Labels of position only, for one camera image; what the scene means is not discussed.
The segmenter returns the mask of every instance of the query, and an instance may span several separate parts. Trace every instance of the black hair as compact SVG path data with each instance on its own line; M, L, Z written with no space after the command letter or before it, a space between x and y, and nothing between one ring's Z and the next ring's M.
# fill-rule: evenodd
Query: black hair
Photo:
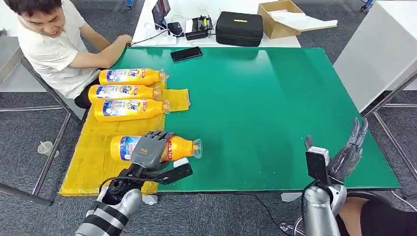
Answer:
M34 12L50 13L62 6L62 0L4 0L6 4L19 15L27 13L32 16Z

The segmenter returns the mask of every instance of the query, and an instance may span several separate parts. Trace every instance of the yellow detergent bottle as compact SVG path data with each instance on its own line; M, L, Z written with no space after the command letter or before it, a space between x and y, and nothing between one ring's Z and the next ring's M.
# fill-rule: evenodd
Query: yellow detergent bottle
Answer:
M160 101L161 88L148 88L144 85L93 85L89 89L89 100L96 103L101 99L137 99L150 98Z
M110 154L115 160L128 161L141 136L116 136L110 143ZM176 161L181 158L194 156L198 159L203 155L203 145L200 139L194 141L185 140L179 136L173 136L167 141L167 146L162 153L160 161Z
M152 85L165 81L168 76L164 70L152 69L118 69L102 70L98 76L101 85Z
M149 119L158 114L169 114L169 102L153 99L99 100L94 105L94 116L101 122Z

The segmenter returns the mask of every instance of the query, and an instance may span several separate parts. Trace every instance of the person's leg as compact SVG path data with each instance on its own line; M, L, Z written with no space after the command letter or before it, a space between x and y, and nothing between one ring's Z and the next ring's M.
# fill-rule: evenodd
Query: person's leg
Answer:
M74 99L75 105L77 105L80 108L88 109L91 107L91 102L89 99L89 89L93 85L99 85L100 82L98 79L91 82L89 85L87 85L84 90Z
M350 236L417 235L417 212L404 212L378 199L347 198L340 212Z
M360 211L367 201L367 199L363 198L347 198L345 204L339 211L339 215L350 236L362 236L362 231L360 230Z

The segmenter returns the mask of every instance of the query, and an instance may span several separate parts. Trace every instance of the yellow plastic bag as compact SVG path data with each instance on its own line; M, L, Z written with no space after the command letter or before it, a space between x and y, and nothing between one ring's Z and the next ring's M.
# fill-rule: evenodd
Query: yellow plastic bag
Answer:
M154 86L165 87L161 83ZM171 111L188 110L187 89L163 89L162 96L170 102ZM105 179L119 175L122 169L130 166L130 162L111 158L111 139L117 135L138 136L150 130L163 130L164 121L165 115L158 115L151 119L100 123L94 113L89 112L59 193L63 196L98 195L98 188ZM157 183L145 182L143 194L156 192Z

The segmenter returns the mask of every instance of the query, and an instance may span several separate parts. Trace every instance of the man's hand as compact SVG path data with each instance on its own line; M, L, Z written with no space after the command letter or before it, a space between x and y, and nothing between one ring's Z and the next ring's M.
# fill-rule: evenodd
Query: man's hand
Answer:
M119 36L118 40L125 41L126 44L130 44L132 42L132 37L130 35L124 34Z

